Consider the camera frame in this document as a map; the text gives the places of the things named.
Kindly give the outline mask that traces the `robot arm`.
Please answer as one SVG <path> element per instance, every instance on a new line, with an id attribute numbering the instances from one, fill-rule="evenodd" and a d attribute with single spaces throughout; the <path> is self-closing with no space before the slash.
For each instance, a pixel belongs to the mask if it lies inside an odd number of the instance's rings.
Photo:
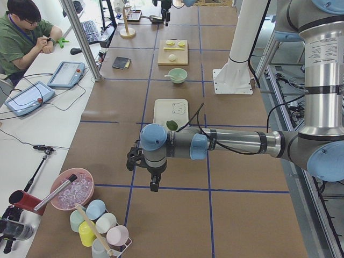
<path id="1" fill-rule="evenodd" d="M 208 151 L 269 154 L 323 181 L 343 180 L 343 1 L 279 1 L 276 31 L 305 42 L 305 116 L 297 132 L 245 132 L 146 125 L 127 154 L 127 169 L 146 168 L 158 191 L 167 158 L 204 159 Z"/>
<path id="2" fill-rule="evenodd" d="M 173 2 L 171 0 L 152 0 L 154 6 L 157 6 L 158 2 L 161 2 L 162 21 L 164 22 L 165 26 L 168 26 L 170 22 L 169 9 L 173 5 Z"/>

